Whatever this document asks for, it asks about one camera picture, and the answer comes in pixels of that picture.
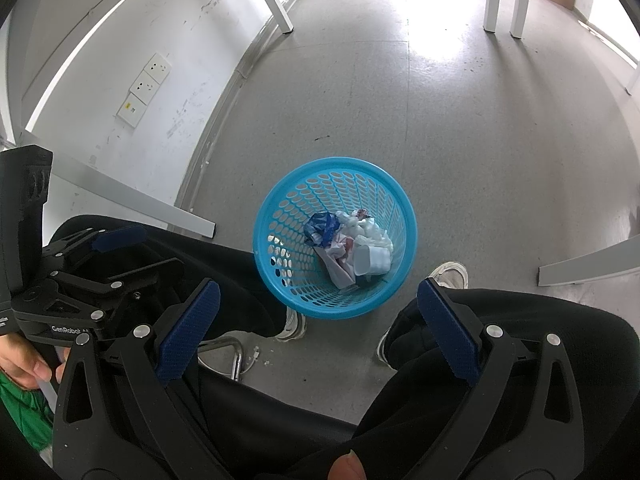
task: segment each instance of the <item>finger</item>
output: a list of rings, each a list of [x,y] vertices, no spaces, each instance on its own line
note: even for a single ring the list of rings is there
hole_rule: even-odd
[[[349,454],[342,455],[334,462],[329,470],[327,480],[367,480],[362,462],[353,449]]]
[[[58,384],[62,383],[62,374],[65,373],[66,363],[62,363],[58,368],[56,368],[56,380]]]
[[[36,379],[51,380],[49,366],[31,343],[18,334],[7,334],[2,337],[6,338],[2,345],[2,358],[5,361],[9,361]]]
[[[15,384],[25,390],[34,390],[38,387],[38,381],[31,374],[28,374],[21,368],[18,368],[12,362],[6,359],[0,360],[0,368],[4,374],[9,377]]]
[[[65,373],[66,360],[69,359],[69,352],[71,352],[71,348],[62,349],[63,363],[58,368],[56,368],[56,380],[58,381],[58,384],[62,382],[62,374]]]

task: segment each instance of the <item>tile floor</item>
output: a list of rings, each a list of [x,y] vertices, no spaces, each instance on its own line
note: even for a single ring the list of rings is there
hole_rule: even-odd
[[[640,112],[623,90],[632,68],[548,0],[530,1],[514,40],[513,1],[502,0],[495,35],[482,30],[484,0],[291,9],[295,31],[274,39],[241,89],[194,213],[217,222],[217,243],[251,250],[257,210],[284,174],[355,156],[398,179],[420,239],[404,286],[369,315],[311,319],[288,344],[243,335],[249,354],[261,351],[246,384],[359,421],[392,374],[372,358],[380,335],[449,259],[471,286],[567,298],[640,330],[638,276],[536,286],[540,265],[640,232]]]

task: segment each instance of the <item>blue gripper pad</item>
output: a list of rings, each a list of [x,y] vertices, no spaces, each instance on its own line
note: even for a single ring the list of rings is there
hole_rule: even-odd
[[[207,283],[162,341],[158,351],[156,376],[167,386],[182,374],[220,310],[220,288]]]
[[[99,253],[108,253],[122,247],[130,247],[146,240],[146,229],[142,225],[132,225],[100,233],[91,242],[91,248]]]
[[[480,377],[478,346],[436,288],[424,280],[418,285],[418,310],[427,322],[453,374],[473,386]]]

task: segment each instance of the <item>shoe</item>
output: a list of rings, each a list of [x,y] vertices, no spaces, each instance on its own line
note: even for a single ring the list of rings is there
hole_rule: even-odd
[[[306,333],[306,316],[287,307],[287,322],[276,339],[281,342],[302,338]]]
[[[436,267],[428,276],[446,288],[469,288],[469,275],[466,267],[458,262],[446,262]]]
[[[458,262],[446,262],[427,276],[427,278],[433,278],[436,283],[445,288],[469,288],[469,275],[466,272],[466,267]],[[385,356],[385,341],[386,336],[389,335],[390,328],[384,333],[378,342],[376,347],[376,357],[378,360],[387,365],[392,370],[392,366],[386,360]]]
[[[387,365],[392,370],[395,370],[395,368],[393,368],[389,364],[389,361],[386,360],[386,356],[385,356],[385,341],[386,341],[386,336],[389,335],[389,330],[391,330],[391,329],[389,328],[384,333],[384,335],[380,338],[380,341],[378,341],[378,346],[376,347],[376,357],[378,358],[378,361],[380,361],[381,363],[384,363],[385,365]]]

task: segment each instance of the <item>electrical socket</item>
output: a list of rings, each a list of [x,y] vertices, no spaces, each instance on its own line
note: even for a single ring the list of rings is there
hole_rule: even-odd
[[[138,126],[142,115],[145,113],[146,105],[135,95],[129,94],[126,101],[123,102],[118,117],[122,118],[127,124],[134,128]]]
[[[151,61],[146,64],[145,72],[160,84],[171,72],[171,65],[160,54],[154,54]]]
[[[131,85],[129,91],[145,105],[148,105],[151,102],[151,98],[156,95],[159,86],[159,83],[143,70]]]

